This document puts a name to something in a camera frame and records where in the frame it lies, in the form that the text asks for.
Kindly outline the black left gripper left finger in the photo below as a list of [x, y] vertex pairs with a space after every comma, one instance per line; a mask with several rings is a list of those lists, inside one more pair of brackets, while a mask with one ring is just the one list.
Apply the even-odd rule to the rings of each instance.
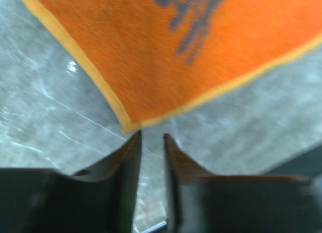
[[1, 232], [131, 232], [142, 132], [96, 163], [66, 175], [1, 169]]

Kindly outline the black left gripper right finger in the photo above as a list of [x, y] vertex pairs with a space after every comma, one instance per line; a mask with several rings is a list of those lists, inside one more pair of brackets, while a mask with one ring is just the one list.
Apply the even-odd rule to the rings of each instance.
[[218, 175], [164, 135], [168, 232], [321, 232], [321, 192], [300, 174]]

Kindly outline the orange and grey towel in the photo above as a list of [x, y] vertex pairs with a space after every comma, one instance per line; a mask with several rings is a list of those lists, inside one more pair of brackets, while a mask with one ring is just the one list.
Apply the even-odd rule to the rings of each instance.
[[228, 92], [321, 43], [321, 0], [21, 0], [125, 132]]

